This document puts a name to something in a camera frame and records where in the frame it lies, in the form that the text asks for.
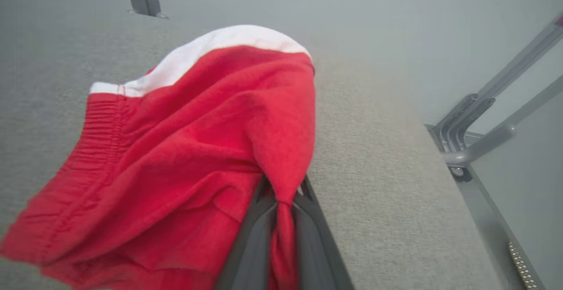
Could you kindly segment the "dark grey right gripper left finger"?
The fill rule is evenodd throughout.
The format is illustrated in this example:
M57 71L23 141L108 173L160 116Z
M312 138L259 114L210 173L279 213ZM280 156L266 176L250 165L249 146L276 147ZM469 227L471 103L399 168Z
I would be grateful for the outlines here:
M270 277L270 242L278 202L273 187L262 176L248 205L216 290L267 290Z

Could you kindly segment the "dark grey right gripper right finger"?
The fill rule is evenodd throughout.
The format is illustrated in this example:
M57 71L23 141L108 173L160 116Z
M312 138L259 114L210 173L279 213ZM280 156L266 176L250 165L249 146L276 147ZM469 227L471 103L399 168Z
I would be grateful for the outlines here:
M293 198L298 289L353 290L354 284L306 176Z

